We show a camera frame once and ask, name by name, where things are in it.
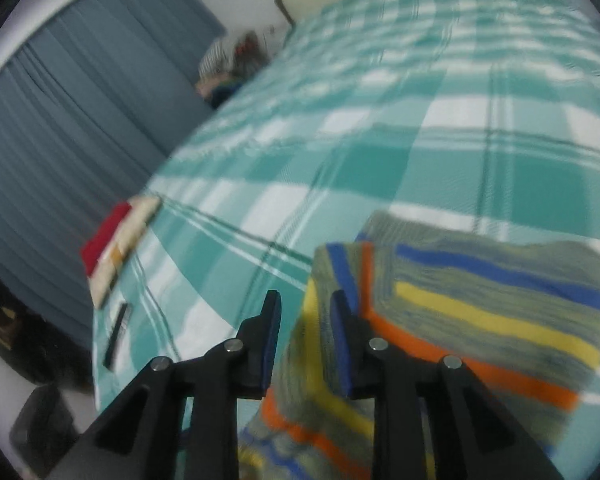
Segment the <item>dark bag on floor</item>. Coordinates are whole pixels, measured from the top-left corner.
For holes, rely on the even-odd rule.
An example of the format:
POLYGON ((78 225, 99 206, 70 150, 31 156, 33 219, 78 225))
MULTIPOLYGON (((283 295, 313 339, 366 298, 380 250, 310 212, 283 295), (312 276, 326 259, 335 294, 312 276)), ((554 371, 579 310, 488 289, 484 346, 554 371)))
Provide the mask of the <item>dark bag on floor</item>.
POLYGON ((20 301, 0 280, 0 458, 32 477, 9 434, 33 390, 56 385, 80 431, 94 422, 91 353, 20 301))

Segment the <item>blue-grey curtain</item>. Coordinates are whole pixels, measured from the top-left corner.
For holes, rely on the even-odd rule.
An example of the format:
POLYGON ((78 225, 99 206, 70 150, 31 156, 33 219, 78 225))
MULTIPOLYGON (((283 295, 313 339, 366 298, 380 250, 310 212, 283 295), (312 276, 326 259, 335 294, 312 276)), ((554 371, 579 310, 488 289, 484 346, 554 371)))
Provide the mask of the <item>blue-grey curtain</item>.
POLYGON ((195 81, 221 32, 200 0, 76 0, 0 70, 0 280, 82 347, 81 248, 210 117, 195 81))

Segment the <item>teal white checked bedspread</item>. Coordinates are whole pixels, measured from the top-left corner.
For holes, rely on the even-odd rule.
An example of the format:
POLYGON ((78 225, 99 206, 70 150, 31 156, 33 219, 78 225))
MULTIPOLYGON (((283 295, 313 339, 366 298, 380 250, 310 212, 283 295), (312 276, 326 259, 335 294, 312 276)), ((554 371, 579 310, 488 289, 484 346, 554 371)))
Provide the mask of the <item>teal white checked bedspread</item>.
MULTIPOLYGON (((99 408, 155 356, 235 336, 271 289, 278 363, 314 252, 353 242, 377 211, 600 253, 600 31, 568 0, 342 0, 300 23, 145 192, 161 207, 94 315, 99 408)), ((600 462, 600 366, 546 452, 568 479, 600 462)))

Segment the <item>black remote control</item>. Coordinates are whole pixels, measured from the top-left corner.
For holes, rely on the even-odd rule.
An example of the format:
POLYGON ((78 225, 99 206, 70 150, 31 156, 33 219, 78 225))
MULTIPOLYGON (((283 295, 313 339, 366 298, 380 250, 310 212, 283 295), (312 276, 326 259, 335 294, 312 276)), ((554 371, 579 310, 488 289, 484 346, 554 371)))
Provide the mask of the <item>black remote control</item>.
POLYGON ((119 340, 125 330, 126 319, 129 316, 130 310, 131 306, 128 302, 120 304, 116 319, 114 320, 114 327, 112 328, 108 339, 104 358, 102 359, 102 366, 105 367, 106 370, 112 370, 114 367, 114 358, 118 351, 119 340))

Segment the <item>pile of clothes by bed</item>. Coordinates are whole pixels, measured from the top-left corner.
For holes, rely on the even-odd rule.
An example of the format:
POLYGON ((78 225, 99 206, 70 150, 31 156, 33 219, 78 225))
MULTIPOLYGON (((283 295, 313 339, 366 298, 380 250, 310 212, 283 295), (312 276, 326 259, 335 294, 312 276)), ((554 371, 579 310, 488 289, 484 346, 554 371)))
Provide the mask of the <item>pile of clothes by bed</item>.
POLYGON ((216 38, 198 66, 197 93, 214 110, 265 68, 279 51, 274 30, 238 30, 216 38))

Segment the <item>red folded cloth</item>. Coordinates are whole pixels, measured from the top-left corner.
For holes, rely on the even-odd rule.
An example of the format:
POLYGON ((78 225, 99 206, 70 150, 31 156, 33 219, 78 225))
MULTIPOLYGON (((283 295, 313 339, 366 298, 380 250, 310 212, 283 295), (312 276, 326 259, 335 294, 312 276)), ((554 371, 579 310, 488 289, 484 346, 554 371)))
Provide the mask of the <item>red folded cloth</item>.
POLYGON ((131 209, 132 206, 129 202, 121 202, 114 206, 114 209, 102 222, 96 233, 82 246, 80 256, 88 278, 94 273, 100 256, 114 237, 119 224, 131 209))

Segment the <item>multicolour striped knit sweater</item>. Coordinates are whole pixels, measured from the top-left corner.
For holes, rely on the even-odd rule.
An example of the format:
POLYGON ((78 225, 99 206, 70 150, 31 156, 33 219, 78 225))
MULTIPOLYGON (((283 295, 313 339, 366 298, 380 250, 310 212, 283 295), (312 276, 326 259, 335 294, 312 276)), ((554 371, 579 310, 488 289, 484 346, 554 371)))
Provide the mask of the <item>multicolour striped knit sweater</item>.
POLYGON ((298 320, 238 443, 245 479, 366 479, 373 405, 340 388, 329 303, 429 362, 460 356, 544 451, 562 440, 600 366, 600 253, 516 245, 370 216, 358 238, 314 252, 298 320))

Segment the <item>cream patterned folded cloth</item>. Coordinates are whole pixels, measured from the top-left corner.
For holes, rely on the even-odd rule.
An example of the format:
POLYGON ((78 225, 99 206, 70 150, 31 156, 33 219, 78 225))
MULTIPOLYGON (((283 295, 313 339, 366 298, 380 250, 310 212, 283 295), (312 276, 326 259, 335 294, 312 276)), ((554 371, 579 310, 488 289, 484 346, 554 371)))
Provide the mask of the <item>cream patterned folded cloth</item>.
POLYGON ((162 204, 161 198, 153 195, 137 195, 126 202, 131 204, 131 211, 119 224, 114 237, 100 256, 94 273, 87 278, 95 310, 99 310, 104 304, 125 260, 144 236, 162 204))

